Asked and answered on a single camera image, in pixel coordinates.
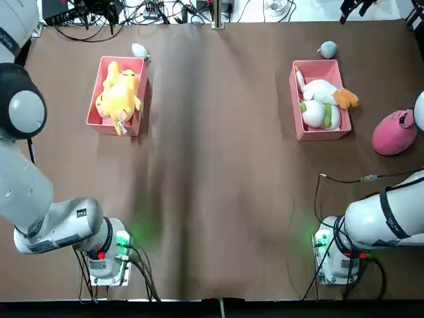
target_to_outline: pink box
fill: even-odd
[[[327,80],[334,86],[343,88],[342,77],[340,75],[339,64],[336,60],[309,60],[294,61],[290,74],[290,93],[293,103],[294,123],[296,128],[296,137],[298,141],[314,140],[336,140],[349,133],[352,130],[350,117],[347,109],[340,109],[341,125],[339,131],[326,131],[325,129],[316,129],[305,125],[300,111],[300,102],[303,99],[300,87],[297,85],[294,66],[297,66],[305,78],[306,84],[312,80]]]
[[[144,96],[146,94],[147,86],[147,71],[146,62],[142,58],[120,58],[116,56],[102,56],[100,59],[100,66],[95,79],[95,85],[93,95],[91,96],[91,102],[88,109],[87,125],[93,127],[100,134],[115,134],[118,135],[110,118],[103,119],[97,112],[97,108],[94,103],[103,91],[103,82],[107,77],[107,67],[112,61],[116,61],[119,64],[121,70],[133,70],[138,79],[140,85],[138,86],[137,96],[144,102]],[[124,136],[138,136],[140,130],[142,112],[135,110],[132,118],[124,124],[127,133]]]

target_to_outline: pink plush toy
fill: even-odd
[[[395,111],[376,127],[372,134],[372,146],[379,154],[391,156],[408,148],[416,136],[413,111]]]

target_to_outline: black sticker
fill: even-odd
[[[5,30],[0,27],[0,44],[4,45],[12,54],[17,57],[21,48],[13,37],[9,35]]]
[[[62,238],[57,240],[55,243],[60,247],[73,245],[81,240],[81,237],[78,234],[71,235],[70,237]]]
[[[54,250],[56,248],[53,242],[49,240],[44,240],[37,244],[27,245],[27,246],[30,249],[30,251],[33,253],[44,253],[44,252],[48,252],[49,250]]]
[[[77,217],[86,217],[86,216],[87,216],[86,209],[77,210]]]

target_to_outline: table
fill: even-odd
[[[83,28],[68,32],[86,35]],[[351,111],[354,131],[346,137],[299,143],[292,62],[318,58],[328,39],[339,44],[344,84],[362,106]],[[85,118],[100,57],[129,56],[132,42],[152,55],[149,116],[138,138],[98,135]],[[423,164],[421,137],[391,158],[374,153],[370,142],[379,121],[412,106],[423,89],[424,65],[404,21],[243,24],[222,32],[209,25],[126,27],[97,44],[69,42],[45,28],[26,68],[48,104],[34,147],[55,200],[96,197],[106,216],[121,218],[147,249],[164,299],[298,299],[314,271],[318,172],[349,180]],[[400,180],[325,182],[322,214],[342,215],[351,201]],[[4,219],[0,233],[1,300],[77,297],[70,247],[27,256],[16,251]],[[376,256],[388,275],[386,297],[422,297],[424,251]],[[351,297],[373,298],[379,284],[377,269],[369,269]],[[340,287],[319,289],[321,298],[340,298]],[[129,287],[109,291],[109,299],[138,298],[145,293],[136,272]]]

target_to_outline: yellow plush toy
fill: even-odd
[[[112,61],[109,66],[107,66],[107,77],[103,82],[104,91],[116,84],[120,73],[121,69],[119,68],[118,62]]]
[[[107,116],[112,120],[119,136],[125,134],[127,130],[123,123],[126,123],[134,115],[134,110],[141,110],[141,100],[134,94],[134,91],[125,84],[117,84],[104,93],[105,108],[108,110]]]
[[[134,115],[134,110],[142,111],[142,101],[136,96],[139,80],[132,70],[125,70],[119,75],[119,65],[111,62],[108,75],[103,82],[103,93],[96,99],[97,111],[102,117],[110,117],[119,136],[125,134],[123,123]]]

